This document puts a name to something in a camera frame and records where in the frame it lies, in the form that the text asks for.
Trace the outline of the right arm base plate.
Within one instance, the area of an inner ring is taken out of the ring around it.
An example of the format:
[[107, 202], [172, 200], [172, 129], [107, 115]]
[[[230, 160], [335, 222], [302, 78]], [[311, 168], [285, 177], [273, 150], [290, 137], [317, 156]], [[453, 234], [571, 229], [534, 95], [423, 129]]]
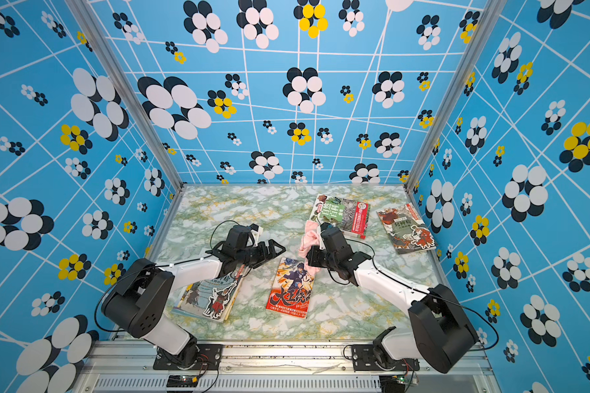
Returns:
[[355, 372], [400, 372], [412, 373], [421, 370], [418, 359], [391, 360], [389, 364], [383, 363], [375, 357], [374, 346], [367, 344], [352, 344], [349, 346], [352, 367]]

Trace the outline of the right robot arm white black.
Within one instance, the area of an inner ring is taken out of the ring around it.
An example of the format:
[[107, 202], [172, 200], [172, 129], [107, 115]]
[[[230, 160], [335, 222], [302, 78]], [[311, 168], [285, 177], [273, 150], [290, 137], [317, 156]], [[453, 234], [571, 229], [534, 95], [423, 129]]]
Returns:
[[334, 226], [324, 224], [316, 232], [318, 243], [306, 254], [309, 265], [372, 291], [410, 319], [411, 335], [389, 327], [373, 340], [373, 357], [380, 368], [391, 370], [400, 360], [423, 359], [439, 373], [448, 373], [478, 342], [467, 308], [450, 288], [429, 288], [379, 267], [371, 253], [352, 250]]

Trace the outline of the red manga book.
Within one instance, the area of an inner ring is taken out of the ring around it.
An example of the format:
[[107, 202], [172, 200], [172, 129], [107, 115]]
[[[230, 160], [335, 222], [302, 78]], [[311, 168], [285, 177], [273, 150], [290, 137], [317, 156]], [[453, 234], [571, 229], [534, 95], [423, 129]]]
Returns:
[[284, 257], [276, 271], [266, 309], [306, 319], [316, 272], [303, 261]]

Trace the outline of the grey teal warrior book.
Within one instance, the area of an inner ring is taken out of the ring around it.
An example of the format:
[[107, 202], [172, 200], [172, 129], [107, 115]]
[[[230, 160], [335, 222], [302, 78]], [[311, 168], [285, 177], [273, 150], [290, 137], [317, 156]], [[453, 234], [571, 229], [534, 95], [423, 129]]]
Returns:
[[223, 323], [228, 319], [249, 268], [242, 266], [222, 278], [204, 280], [185, 288], [173, 314]]

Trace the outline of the green red dinosaur book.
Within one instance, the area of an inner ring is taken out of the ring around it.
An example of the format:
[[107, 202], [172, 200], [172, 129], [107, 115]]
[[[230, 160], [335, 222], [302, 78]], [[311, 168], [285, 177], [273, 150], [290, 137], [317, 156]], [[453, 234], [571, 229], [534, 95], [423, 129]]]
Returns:
[[346, 234], [365, 239], [370, 205], [364, 201], [320, 194], [311, 209], [309, 220], [318, 224], [331, 224]]

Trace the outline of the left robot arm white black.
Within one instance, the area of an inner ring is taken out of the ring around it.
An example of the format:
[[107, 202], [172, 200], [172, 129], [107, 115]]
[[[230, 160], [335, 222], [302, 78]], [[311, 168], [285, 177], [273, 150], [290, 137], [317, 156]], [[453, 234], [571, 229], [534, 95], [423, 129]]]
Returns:
[[256, 224], [235, 225], [204, 257], [167, 265], [136, 260], [105, 292], [95, 311], [131, 337], [154, 345], [167, 363], [189, 369], [200, 358], [197, 339], [165, 315], [168, 297], [188, 285], [222, 278], [241, 266], [255, 270], [286, 252], [273, 239], [261, 241], [261, 234], [262, 228]]

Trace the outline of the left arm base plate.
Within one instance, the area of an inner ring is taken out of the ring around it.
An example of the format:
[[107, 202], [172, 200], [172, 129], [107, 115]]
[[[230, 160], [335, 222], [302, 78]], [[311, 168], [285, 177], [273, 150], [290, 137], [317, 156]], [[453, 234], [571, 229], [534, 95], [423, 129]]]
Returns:
[[221, 344], [199, 343], [190, 352], [191, 357], [187, 360], [182, 360], [179, 355], [173, 356], [158, 348], [152, 368], [158, 371], [218, 370], [224, 348], [225, 346]]

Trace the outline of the pink cloth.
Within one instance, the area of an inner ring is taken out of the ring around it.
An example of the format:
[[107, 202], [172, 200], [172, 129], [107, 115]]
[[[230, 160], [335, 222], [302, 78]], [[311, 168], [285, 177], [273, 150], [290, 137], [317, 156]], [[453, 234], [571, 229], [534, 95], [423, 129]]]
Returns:
[[308, 264], [310, 252], [318, 252], [321, 249], [321, 226], [317, 222], [308, 220], [305, 224], [304, 234], [298, 248], [298, 255]]

